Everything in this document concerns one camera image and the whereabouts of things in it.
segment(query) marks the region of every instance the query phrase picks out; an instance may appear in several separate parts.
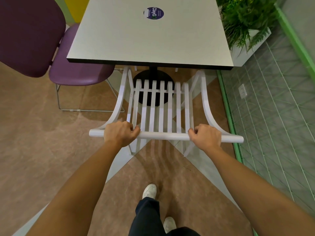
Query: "electrical outlet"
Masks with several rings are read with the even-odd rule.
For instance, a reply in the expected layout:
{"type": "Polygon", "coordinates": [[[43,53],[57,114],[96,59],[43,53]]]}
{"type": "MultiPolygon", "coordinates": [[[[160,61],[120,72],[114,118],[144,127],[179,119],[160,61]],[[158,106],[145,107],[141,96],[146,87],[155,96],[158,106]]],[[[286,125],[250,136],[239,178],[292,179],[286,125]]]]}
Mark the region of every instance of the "electrical outlet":
{"type": "Polygon", "coordinates": [[[241,98],[245,98],[247,96],[246,89],[244,84],[242,84],[240,87],[238,87],[239,95],[241,98]]]}

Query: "dark pants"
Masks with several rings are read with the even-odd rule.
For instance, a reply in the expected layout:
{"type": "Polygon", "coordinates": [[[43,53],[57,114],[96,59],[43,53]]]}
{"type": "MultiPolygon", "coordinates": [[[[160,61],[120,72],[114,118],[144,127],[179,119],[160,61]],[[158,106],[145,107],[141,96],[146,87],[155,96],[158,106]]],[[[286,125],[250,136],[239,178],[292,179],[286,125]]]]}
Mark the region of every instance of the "dark pants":
{"type": "Polygon", "coordinates": [[[165,233],[160,219],[159,202],[150,197],[140,200],[136,207],[136,217],[131,224],[129,236],[200,236],[190,228],[177,228],[165,233]]]}

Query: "white sneaker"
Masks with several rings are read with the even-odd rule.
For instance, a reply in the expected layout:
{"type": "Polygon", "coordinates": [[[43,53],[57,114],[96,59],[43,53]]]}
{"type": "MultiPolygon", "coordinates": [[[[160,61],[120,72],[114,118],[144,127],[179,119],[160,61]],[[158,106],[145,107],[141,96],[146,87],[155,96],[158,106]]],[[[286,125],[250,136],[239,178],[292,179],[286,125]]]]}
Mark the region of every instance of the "white sneaker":
{"type": "Polygon", "coordinates": [[[165,233],[169,233],[173,229],[176,229],[175,220],[172,217],[165,218],[163,228],[165,230],[165,233]]]}
{"type": "Polygon", "coordinates": [[[150,198],[155,199],[156,195],[157,195],[157,186],[155,184],[150,184],[145,188],[142,194],[142,198],[150,197],[150,198]]]}

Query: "white planter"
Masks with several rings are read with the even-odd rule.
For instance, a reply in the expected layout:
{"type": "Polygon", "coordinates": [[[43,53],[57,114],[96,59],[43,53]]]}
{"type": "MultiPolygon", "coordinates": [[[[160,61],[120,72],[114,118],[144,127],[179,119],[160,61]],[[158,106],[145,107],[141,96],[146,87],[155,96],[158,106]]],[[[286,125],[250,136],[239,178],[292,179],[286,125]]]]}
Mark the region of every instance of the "white planter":
{"type": "MultiPolygon", "coordinates": [[[[250,38],[252,38],[258,33],[258,30],[250,30],[249,33],[250,33],[250,38]]],[[[230,50],[234,66],[237,66],[237,67],[243,66],[246,63],[246,61],[255,53],[255,51],[262,45],[262,43],[264,43],[264,41],[270,36],[270,34],[271,34],[271,31],[269,30],[269,34],[248,52],[246,52],[246,47],[243,47],[242,49],[234,45],[232,50],[230,50]]],[[[249,46],[249,44],[250,44],[250,40],[248,39],[246,41],[246,45],[249,46]]]]}

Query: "table leg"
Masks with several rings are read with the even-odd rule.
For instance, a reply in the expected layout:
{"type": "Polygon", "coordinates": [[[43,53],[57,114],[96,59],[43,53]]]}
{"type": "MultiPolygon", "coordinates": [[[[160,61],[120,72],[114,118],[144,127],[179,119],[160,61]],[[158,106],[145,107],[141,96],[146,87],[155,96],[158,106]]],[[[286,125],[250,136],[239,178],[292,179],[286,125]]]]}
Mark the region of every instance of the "table leg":
{"type": "MultiPolygon", "coordinates": [[[[144,88],[144,80],[149,80],[149,89],[152,89],[152,82],[153,80],[157,81],[157,89],[160,89],[160,82],[164,81],[165,90],[167,89],[167,83],[169,81],[173,82],[173,90],[175,89],[175,83],[173,79],[165,72],[158,70],[157,67],[150,67],[148,70],[144,70],[140,73],[138,73],[134,79],[134,87],[136,87],[136,81],[137,79],[141,80],[141,88],[144,88]]],[[[148,100],[147,100],[147,106],[151,106],[151,97],[152,93],[148,92],[148,100]]],[[[168,96],[167,93],[164,94],[164,103],[167,103],[168,96]]],[[[143,92],[139,93],[139,103],[143,103],[143,92]]],[[[160,93],[156,93],[155,98],[155,106],[160,105],[160,93]]]]}

